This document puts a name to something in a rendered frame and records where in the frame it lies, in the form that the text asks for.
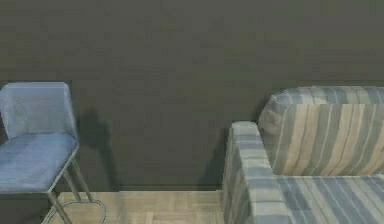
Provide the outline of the blue chair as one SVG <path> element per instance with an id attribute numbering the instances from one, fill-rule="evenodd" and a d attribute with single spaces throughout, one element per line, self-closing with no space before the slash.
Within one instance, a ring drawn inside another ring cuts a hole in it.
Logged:
<path id="1" fill-rule="evenodd" d="M 0 89 L 0 195 L 45 194 L 64 224 L 73 224 L 53 193 L 64 178 L 76 201 L 90 190 L 76 161 L 80 138 L 64 82 L 12 82 Z"/>

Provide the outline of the blue beige striped sofa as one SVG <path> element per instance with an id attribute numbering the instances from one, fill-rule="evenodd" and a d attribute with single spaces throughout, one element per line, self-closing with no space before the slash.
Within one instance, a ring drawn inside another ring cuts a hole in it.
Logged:
<path id="1" fill-rule="evenodd" d="M 384 224 L 384 87 L 311 86 L 232 123 L 225 224 Z"/>

